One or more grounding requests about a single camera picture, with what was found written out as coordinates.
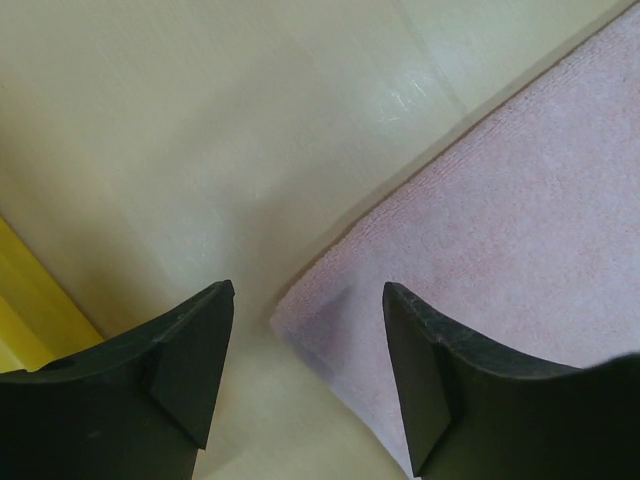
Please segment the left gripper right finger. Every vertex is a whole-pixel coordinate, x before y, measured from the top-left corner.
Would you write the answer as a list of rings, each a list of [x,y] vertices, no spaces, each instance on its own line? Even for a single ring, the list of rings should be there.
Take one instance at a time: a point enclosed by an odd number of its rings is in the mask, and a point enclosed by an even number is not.
[[[639,357],[585,368],[505,346],[405,286],[384,323],[419,479],[635,479]]]

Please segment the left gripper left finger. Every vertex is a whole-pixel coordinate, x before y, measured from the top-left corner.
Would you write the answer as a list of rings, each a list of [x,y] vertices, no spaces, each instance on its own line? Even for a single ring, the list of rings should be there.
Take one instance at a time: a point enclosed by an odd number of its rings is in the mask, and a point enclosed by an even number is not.
[[[94,347],[1,377],[5,479],[189,479],[234,316],[220,281]]]

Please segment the pink towel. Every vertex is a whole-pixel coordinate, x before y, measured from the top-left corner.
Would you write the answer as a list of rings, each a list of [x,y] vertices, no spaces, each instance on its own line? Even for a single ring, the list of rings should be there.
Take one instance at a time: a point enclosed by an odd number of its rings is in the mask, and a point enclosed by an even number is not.
[[[362,218],[275,310],[277,336],[408,470],[387,281],[550,360],[590,365],[638,348],[637,7]]]

